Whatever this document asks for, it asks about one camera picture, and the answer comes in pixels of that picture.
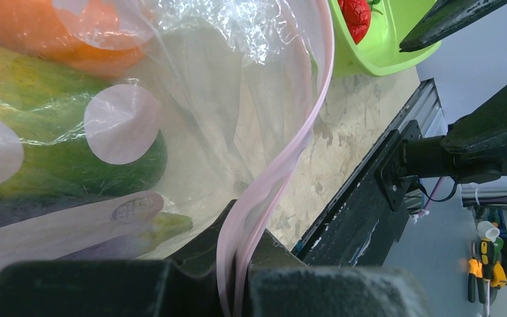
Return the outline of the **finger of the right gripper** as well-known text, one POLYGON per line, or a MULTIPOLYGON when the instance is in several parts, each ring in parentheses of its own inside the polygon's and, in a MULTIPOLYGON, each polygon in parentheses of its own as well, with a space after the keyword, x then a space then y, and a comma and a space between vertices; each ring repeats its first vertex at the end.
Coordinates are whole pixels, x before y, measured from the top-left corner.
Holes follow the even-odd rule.
POLYGON ((507 4, 507 0, 437 1, 399 44, 403 53, 427 48, 477 22, 507 4))
POLYGON ((454 154, 507 145, 507 85, 475 111, 451 124, 440 144, 454 154))

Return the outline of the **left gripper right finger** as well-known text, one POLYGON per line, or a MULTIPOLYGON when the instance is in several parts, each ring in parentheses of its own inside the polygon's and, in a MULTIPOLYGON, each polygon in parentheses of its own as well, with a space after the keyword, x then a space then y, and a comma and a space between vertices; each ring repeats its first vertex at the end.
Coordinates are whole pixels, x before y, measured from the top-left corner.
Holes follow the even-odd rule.
POLYGON ((269 231, 252 257, 245 316, 432 316, 409 272, 386 267, 310 267, 269 231))

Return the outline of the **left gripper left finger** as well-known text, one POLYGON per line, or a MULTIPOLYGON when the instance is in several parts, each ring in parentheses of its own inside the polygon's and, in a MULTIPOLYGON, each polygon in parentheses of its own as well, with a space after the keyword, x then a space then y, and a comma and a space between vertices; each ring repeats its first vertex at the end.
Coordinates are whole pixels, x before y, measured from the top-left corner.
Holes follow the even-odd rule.
POLYGON ((221 316, 215 258, 229 211, 164 260, 12 264, 0 272, 0 316, 221 316))

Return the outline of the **clear zip top bag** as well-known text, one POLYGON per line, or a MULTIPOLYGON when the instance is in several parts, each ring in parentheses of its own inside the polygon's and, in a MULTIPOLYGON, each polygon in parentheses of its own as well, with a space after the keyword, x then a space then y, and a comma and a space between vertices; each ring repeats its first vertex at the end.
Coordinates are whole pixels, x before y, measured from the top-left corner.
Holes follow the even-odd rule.
MULTIPOLYGON (((330 6, 140 2, 154 37, 143 59, 119 77, 82 71, 110 85, 87 104, 84 133, 92 152, 109 164, 136 161, 161 133, 166 170, 139 192, 160 194, 162 210, 191 217, 193 227, 138 258, 109 260, 164 260, 230 206, 217 239, 217 291, 221 316, 242 316, 253 252, 310 142, 329 87, 335 48, 330 6)), ((23 158, 18 136, 0 122, 0 184, 23 158)), ((94 196, 125 195, 5 199, 0 205, 94 196)))

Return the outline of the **dark purple fake eggplant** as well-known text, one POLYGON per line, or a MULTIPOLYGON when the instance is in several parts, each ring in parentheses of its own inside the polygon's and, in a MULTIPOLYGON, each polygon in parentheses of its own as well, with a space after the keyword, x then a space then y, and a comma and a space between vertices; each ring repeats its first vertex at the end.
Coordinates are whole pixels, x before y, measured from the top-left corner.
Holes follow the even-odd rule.
POLYGON ((27 260, 133 259, 192 229, 156 192, 0 205, 0 271, 27 260))

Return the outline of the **green orange fake mango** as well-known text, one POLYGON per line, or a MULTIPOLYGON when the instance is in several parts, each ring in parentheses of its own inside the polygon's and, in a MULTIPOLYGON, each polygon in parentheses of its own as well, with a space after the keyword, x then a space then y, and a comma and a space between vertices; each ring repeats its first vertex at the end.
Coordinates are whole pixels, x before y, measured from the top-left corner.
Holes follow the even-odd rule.
POLYGON ((161 133, 128 164, 104 162, 89 147, 85 108, 109 86, 69 66, 0 47, 0 122, 24 151, 20 169, 0 184, 0 200, 123 196, 159 182, 168 159, 161 133))

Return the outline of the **orange fake fruit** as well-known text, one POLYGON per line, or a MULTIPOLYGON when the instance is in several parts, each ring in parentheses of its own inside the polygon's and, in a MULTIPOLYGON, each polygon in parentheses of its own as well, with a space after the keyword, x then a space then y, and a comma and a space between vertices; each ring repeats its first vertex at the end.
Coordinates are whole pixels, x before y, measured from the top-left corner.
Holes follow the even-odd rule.
POLYGON ((0 46, 113 79, 154 37, 140 1, 0 1, 0 46))

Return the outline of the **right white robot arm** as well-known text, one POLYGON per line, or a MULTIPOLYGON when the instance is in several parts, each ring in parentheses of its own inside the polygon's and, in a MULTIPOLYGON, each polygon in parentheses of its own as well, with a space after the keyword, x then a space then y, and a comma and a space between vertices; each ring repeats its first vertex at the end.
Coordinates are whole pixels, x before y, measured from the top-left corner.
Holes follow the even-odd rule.
MULTIPOLYGON (((399 44, 414 52, 469 26, 505 1, 437 1, 399 44)), ((507 85, 474 112, 448 126, 446 135, 405 140, 399 150, 399 178, 449 176, 457 184, 507 176, 507 85)))

